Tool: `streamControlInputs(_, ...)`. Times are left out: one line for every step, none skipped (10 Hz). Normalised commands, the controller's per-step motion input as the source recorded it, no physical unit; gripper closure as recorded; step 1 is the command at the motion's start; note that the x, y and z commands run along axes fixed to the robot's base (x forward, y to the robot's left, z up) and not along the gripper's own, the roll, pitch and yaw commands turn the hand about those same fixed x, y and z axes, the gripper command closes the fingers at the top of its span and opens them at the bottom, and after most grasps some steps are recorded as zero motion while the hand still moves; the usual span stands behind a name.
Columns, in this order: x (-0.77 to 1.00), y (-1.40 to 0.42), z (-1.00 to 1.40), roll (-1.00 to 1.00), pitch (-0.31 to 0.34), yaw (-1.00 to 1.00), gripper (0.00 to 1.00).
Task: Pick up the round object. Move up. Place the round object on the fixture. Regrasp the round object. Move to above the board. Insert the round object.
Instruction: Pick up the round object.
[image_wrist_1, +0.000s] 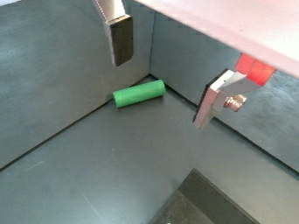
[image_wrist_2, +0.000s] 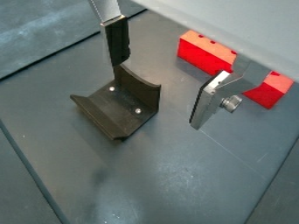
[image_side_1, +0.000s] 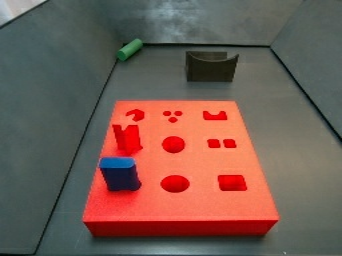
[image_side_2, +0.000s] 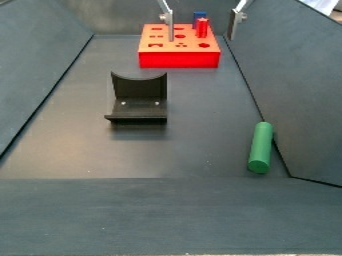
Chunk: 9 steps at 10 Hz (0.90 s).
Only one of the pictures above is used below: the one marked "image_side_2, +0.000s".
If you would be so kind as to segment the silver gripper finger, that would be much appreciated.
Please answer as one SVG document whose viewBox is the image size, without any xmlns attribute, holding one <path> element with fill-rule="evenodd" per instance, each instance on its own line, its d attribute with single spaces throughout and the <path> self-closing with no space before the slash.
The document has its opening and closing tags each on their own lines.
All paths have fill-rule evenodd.
<svg viewBox="0 0 342 256">
<path fill-rule="evenodd" d="M 232 41 L 235 38 L 238 24 L 247 19 L 246 10 L 252 2 L 254 0 L 239 0 L 236 7 L 231 9 L 227 29 L 227 38 L 230 41 Z"/>
<path fill-rule="evenodd" d="M 174 12 L 170 8 L 166 0 L 156 0 L 162 13 L 159 14 L 159 19 L 166 23 L 168 27 L 168 41 L 174 41 Z"/>
</svg>

